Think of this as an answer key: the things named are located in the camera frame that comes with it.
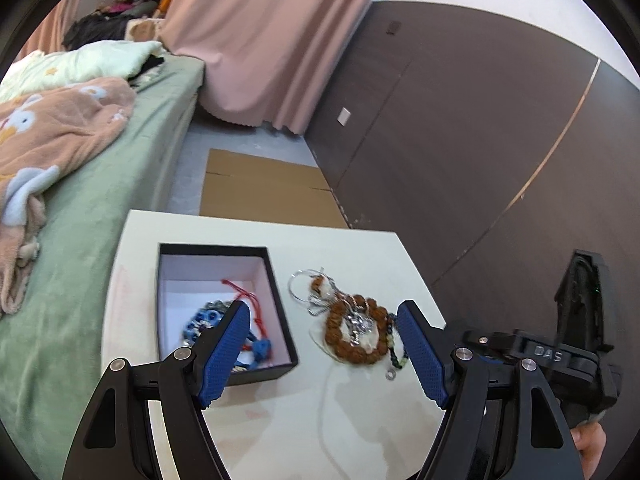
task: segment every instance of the blue gripper pad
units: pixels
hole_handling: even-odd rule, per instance
[[[439,407],[443,407],[449,396],[444,389],[444,370],[442,364],[433,352],[431,345],[424,336],[418,323],[404,305],[398,308],[396,319],[398,332],[402,344],[406,348],[418,375],[424,394],[431,400],[435,400]]]
[[[204,367],[202,387],[198,394],[198,400],[205,408],[209,407],[212,400],[222,395],[222,390],[225,389],[225,384],[249,333],[250,324],[249,307],[243,305],[238,309],[211,353]]]

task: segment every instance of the green bed sheet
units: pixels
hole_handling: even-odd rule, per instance
[[[120,137],[46,193],[47,224],[24,303],[0,318],[0,418],[40,480],[62,477],[102,372],[104,303],[127,213],[143,208],[141,189],[170,143],[167,125],[202,83],[200,60],[166,59],[138,89]]]

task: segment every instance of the cardboard sheet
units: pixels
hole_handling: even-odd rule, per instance
[[[318,168],[210,150],[200,215],[347,228]]]

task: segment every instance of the pink curtain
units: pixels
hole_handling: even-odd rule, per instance
[[[79,2],[80,0],[60,0],[33,31],[15,59],[22,59],[34,50],[43,50],[46,54],[64,50],[62,38],[75,21]]]
[[[371,0],[173,0],[162,40],[206,62],[200,103],[232,123],[302,134]]]

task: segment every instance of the human hand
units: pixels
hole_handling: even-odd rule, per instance
[[[573,428],[571,436],[574,438],[576,449],[580,452],[584,479],[589,480],[598,467],[602,450],[607,443],[607,435],[599,422],[589,422]]]

